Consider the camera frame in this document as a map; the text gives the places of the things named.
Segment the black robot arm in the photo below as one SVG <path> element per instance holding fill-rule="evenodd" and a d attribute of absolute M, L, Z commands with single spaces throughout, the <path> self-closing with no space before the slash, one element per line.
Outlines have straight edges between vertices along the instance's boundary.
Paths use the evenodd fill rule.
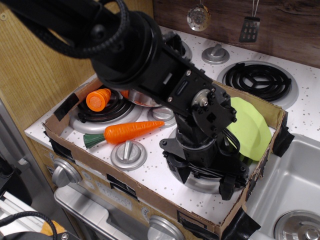
<path fill-rule="evenodd" d="M 6 0 L 4 4 L 44 44 L 72 58 L 89 59 L 101 82 L 136 90 L 171 109 L 175 138 L 160 142 L 171 170 L 185 183 L 191 172 L 219 179 L 229 200 L 246 185 L 249 169 L 236 158 L 240 143 L 228 130 L 236 110 L 226 91 L 184 59 L 180 37 L 162 35 L 147 14 L 119 13 L 104 0 Z"/>

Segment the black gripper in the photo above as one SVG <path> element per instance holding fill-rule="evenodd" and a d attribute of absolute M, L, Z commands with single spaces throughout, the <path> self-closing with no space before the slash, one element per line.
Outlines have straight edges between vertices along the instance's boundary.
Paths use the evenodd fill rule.
<path fill-rule="evenodd" d="M 249 167 L 242 161 L 240 143 L 228 130 L 210 138 L 185 123 L 176 128 L 175 139 L 163 139 L 159 146 L 172 174 L 183 184 L 191 172 L 196 178 L 219 178 L 219 194 L 229 201 L 235 190 L 246 186 Z"/>

